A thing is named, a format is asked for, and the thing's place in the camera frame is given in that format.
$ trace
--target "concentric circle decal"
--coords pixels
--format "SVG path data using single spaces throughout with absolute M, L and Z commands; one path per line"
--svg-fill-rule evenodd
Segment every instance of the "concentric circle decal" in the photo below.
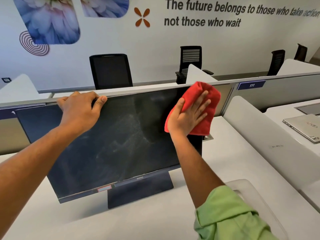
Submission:
M 48 44 L 35 44 L 28 31 L 22 32 L 19 40 L 22 47 L 35 56 L 45 56 L 50 51 Z

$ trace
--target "forearm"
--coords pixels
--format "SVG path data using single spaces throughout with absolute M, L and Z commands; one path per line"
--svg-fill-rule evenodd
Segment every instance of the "forearm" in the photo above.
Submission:
M 206 201 L 213 189 L 224 185 L 224 183 L 203 160 L 186 136 L 172 134 L 171 138 L 177 150 L 192 201 L 194 206 L 198 208 Z
M 66 128 L 57 127 L 0 164 L 0 239 L 58 156 L 77 136 Z

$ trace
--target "silver laptop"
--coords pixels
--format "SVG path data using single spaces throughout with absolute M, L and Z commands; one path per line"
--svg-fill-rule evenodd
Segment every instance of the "silver laptop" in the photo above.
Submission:
M 320 118 L 316 115 L 302 115 L 284 119 L 282 122 L 302 134 L 313 143 L 320 142 Z

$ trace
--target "red cloth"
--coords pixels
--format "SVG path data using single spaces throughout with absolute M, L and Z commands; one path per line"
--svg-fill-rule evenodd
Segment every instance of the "red cloth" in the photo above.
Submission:
M 198 136 L 207 136 L 210 132 L 211 122 L 214 118 L 214 114 L 216 112 L 216 107 L 220 101 L 221 93 L 215 89 L 213 86 L 197 81 L 193 84 L 183 95 L 185 103 L 182 107 L 182 113 L 185 112 L 194 102 L 198 99 L 198 97 L 207 90 L 209 94 L 203 100 L 202 104 L 208 99 L 211 100 L 211 103 L 206 107 L 203 113 L 207 113 L 208 115 L 198 124 L 194 129 L 190 132 L 190 135 L 198 135 Z M 164 130 L 165 132 L 169 132 L 168 130 L 168 119 L 173 112 L 174 108 L 170 111 L 167 120 L 165 121 Z

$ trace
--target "monitor stand base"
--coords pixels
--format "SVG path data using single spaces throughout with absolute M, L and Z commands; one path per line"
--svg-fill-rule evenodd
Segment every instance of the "monitor stand base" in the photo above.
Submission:
M 108 209 L 173 189 L 169 172 L 156 174 L 136 182 L 108 190 Z

